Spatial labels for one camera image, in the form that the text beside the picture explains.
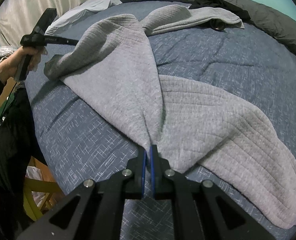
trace bed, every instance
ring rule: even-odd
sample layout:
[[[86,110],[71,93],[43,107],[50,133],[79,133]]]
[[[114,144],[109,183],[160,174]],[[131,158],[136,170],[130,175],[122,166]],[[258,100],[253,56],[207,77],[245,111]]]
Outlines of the bed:
[[[60,35],[79,39],[101,19],[129,13],[142,20],[154,9],[173,3],[188,5],[127,2],[88,16]],[[158,73],[211,84],[259,107],[296,158],[296,55],[262,30],[244,25],[244,30],[217,32],[198,26],[149,37]],[[123,169],[137,155],[137,147],[61,81],[45,77],[45,62],[73,47],[48,45],[47,50],[48,56],[28,76],[26,87],[40,148],[68,194],[87,178],[100,181]],[[206,168],[195,165],[186,175],[195,181],[211,179],[276,239],[289,240],[296,232],[296,227],[274,226],[240,192]],[[147,174],[144,200],[126,202],[120,239],[173,239],[171,203],[153,201],[149,184]]]

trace black pants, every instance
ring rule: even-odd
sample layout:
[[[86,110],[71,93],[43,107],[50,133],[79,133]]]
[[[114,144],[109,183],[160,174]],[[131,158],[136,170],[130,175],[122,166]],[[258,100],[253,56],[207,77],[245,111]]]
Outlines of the black pants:
[[[31,156],[46,164],[26,89],[19,89],[0,126],[0,230],[7,239],[16,239],[32,223],[23,209],[23,184]]]

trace person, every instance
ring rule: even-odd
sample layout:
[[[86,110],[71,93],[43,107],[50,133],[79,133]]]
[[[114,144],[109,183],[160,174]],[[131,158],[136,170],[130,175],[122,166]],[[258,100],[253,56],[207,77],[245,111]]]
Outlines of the person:
[[[29,70],[40,62],[44,48],[20,47],[0,62],[0,94],[25,55],[32,55]],[[46,164],[35,135],[33,114],[25,88],[14,93],[14,101],[0,125],[0,239],[16,239],[33,221],[23,208],[23,184],[31,156]]]

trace metal screw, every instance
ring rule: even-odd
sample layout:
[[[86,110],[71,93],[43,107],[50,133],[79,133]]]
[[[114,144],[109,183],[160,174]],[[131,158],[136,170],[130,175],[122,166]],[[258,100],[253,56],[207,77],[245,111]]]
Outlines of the metal screw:
[[[204,181],[202,182],[202,184],[203,184],[205,187],[209,187],[209,188],[213,186],[213,182],[212,182],[211,180],[208,180],[208,179],[204,180]]]
[[[85,187],[92,187],[94,185],[94,181],[92,179],[86,179],[84,181],[84,186]]]
[[[129,170],[129,169],[124,169],[124,170],[122,171],[122,174],[123,174],[125,177],[128,177],[128,176],[130,176],[130,175],[132,174],[132,171]]]
[[[164,172],[164,174],[167,176],[167,177],[172,177],[175,173],[174,173],[174,170],[170,169],[170,170],[166,170]]]

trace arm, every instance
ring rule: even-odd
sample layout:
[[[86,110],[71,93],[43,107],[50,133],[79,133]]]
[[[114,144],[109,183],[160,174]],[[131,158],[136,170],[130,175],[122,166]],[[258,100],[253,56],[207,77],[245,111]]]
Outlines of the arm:
[[[34,66],[40,62],[41,53],[44,53],[44,47],[42,47],[41,49],[20,47],[7,59],[2,61],[0,63],[0,94],[3,92],[3,88],[7,80],[15,75],[22,57],[27,54],[33,56],[28,67],[29,70],[32,70]]]

